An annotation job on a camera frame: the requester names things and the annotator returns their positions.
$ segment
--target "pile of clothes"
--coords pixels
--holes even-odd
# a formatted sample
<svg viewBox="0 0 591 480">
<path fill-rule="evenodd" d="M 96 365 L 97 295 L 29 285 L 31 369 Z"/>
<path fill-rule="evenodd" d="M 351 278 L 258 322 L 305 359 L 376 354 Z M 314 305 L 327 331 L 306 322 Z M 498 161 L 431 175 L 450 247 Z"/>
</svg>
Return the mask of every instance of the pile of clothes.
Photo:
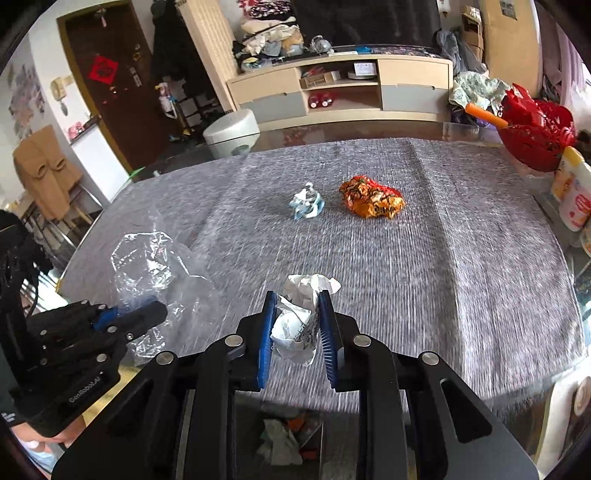
<svg viewBox="0 0 591 480">
<path fill-rule="evenodd" d="M 257 3 L 241 27 L 245 36 L 241 43 L 234 43 L 234 55 L 243 72 L 270 66 L 273 58 L 304 53 L 304 38 L 290 2 Z"/>
</svg>

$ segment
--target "gray tablecloth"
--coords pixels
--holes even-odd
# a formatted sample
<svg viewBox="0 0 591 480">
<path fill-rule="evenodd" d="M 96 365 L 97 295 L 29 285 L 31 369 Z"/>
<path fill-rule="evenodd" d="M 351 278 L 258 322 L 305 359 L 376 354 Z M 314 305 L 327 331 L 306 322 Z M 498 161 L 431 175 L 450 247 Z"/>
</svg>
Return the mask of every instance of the gray tablecloth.
<svg viewBox="0 0 591 480">
<path fill-rule="evenodd" d="M 362 219 L 338 188 L 356 174 L 400 189 L 394 220 Z M 294 192 L 313 181 L 326 201 L 294 221 Z M 72 259 L 71 300 L 116 303 L 109 257 L 157 209 L 220 292 L 216 329 L 182 325 L 195 351 L 258 312 L 289 274 L 343 285 L 335 309 L 407 355 L 434 350 L 482 398 L 539 387 L 583 353 L 566 264 L 545 218 L 496 149 L 412 139 L 356 140 L 253 153 L 129 186 Z M 330 390 L 318 354 L 309 368 L 276 359 L 263 397 L 354 411 Z"/>
</svg>

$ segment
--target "hanging clothes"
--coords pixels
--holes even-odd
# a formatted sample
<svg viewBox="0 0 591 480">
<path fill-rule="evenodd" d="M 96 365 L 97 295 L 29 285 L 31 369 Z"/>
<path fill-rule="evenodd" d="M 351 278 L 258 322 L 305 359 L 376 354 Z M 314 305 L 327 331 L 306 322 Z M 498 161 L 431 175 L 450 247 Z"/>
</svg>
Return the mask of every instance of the hanging clothes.
<svg viewBox="0 0 591 480">
<path fill-rule="evenodd" d="M 62 220 L 70 210 L 70 190 L 82 172 L 63 154 L 48 125 L 24 139 L 13 152 L 14 167 L 25 190 L 48 220 Z"/>
<path fill-rule="evenodd" d="M 192 92 L 205 93 L 215 98 L 215 91 L 207 71 L 195 48 L 187 26 L 180 18 L 174 0 L 160 1 L 152 9 L 154 23 L 154 51 L 152 53 L 152 75 L 162 81 L 169 76 L 173 80 L 183 80 Z"/>
</svg>

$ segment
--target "cabinet drawer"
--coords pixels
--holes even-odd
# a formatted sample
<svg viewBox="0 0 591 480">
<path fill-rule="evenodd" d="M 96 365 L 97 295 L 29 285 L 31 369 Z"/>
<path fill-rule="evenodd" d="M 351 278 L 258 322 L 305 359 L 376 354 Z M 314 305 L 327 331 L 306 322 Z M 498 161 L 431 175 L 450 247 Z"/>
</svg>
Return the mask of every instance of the cabinet drawer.
<svg viewBox="0 0 591 480">
<path fill-rule="evenodd" d="M 447 112 L 449 90 L 420 85 L 382 85 L 381 89 L 384 111 Z"/>
<path fill-rule="evenodd" d="M 378 60 L 382 85 L 424 85 L 449 90 L 449 65 L 432 61 Z"/>
<path fill-rule="evenodd" d="M 228 88 L 238 105 L 279 93 L 300 91 L 300 75 L 297 69 L 284 69 L 228 83 Z"/>
<path fill-rule="evenodd" d="M 259 98 L 241 103 L 240 108 L 252 110 L 258 124 L 306 115 L 306 103 L 301 92 Z"/>
</svg>

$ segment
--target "metal screw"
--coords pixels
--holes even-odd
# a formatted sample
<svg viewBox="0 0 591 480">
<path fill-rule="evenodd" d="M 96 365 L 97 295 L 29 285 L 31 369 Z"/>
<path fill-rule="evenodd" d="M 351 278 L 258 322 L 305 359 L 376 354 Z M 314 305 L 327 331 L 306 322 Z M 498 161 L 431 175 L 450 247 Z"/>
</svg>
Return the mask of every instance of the metal screw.
<svg viewBox="0 0 591 480">
<path fill-rule="evenodd" d="M 426 352 L 421 356 L 423 362 L 427 365 L 437 365 L 439 363 L 439 357 L 436 353 L 433 352 Z"/>
<path fill-rule="evenodd" d="M 357 346 L 370 346 L 371 338 L 367 335 L 355 335 L 353 337 L 353 343 Z"/>
<path fill-rule="evenodd" d="M 159 365 L 168 365 L 170 362 L 174 360 L 174 355 L 170 352 L 162 352 L 159 353 L 156 357 L 156 363 Z"/>
<path fill-rule="evenodd" d="M 242 337 L 240 335 L 229 335 L 226 337 L 226 345 L 228 346 L 241 346 Z"/>
</svg>

